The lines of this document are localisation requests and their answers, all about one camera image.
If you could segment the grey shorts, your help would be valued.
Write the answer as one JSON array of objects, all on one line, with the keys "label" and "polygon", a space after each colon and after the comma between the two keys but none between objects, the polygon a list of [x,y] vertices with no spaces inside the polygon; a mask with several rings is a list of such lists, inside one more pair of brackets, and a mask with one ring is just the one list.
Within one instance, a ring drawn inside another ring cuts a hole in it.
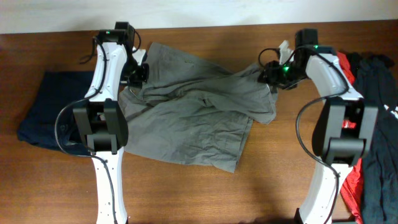
[{"label": "grey shorts", "polygon": [[148,51],[149,79],[119,94],[128,153],[234,172],[253,122],[276,116],[278,92],[252,64],[229,70],[160,43]]}]

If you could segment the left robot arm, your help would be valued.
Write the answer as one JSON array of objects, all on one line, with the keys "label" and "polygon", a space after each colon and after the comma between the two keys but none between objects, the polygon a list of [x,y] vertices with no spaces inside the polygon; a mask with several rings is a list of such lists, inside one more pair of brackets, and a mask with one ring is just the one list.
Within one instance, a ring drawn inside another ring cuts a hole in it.
[{"label": "left robot arm", "polygon": [[119,87],[141,87],[149,76],[141,37],[128,22],[100,30],[94,38],[98,54],[95,72],[73,115],[83,145],[93,161],[98,196],[97,223],[128,222],[124,206],[122,160],[127,121],[118,103]]}]

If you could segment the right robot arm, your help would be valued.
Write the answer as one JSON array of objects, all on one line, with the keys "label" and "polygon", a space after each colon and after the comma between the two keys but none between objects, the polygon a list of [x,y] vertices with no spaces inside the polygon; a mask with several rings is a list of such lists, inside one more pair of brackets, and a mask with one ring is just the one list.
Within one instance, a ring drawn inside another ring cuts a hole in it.
[{"label": "right robot arm", "polygon": [[259,83],[291,90],[309,79],[320,95],[303,106],[295,124],[300,124],[309,106],[323,103],[312,134],[312,147],[303,148],[316,165],[308,195],[296,209],[294,221],[331,223],[345,179],[370,150],[378,107],[352,87],[340,67],[336,50],[319,44],[316,29],[297,31],[294,49],[283,41],[274,51],[279,59],[263,65],[257,78]]}]

